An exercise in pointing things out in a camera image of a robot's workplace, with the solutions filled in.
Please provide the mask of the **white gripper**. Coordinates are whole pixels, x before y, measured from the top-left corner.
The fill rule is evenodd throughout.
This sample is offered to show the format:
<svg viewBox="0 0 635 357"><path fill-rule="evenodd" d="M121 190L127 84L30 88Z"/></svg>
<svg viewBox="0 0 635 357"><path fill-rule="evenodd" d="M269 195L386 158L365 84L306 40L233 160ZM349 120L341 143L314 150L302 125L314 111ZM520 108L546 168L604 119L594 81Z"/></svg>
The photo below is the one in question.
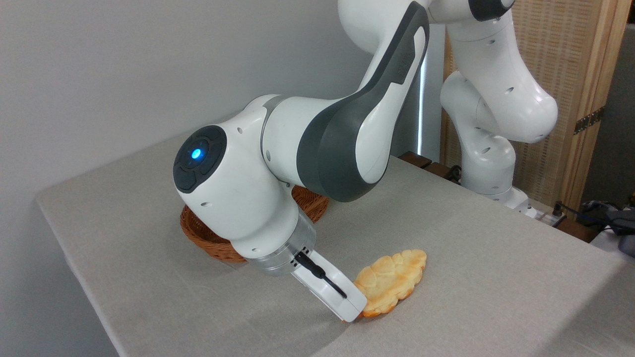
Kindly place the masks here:
<svg viewBox="0 0 635 357"><path fill-rule="evenodd" d="M367 298L360 289L316 251L300 251L293 264L293 276L338 318L352 322L365 309Z"/></svg>

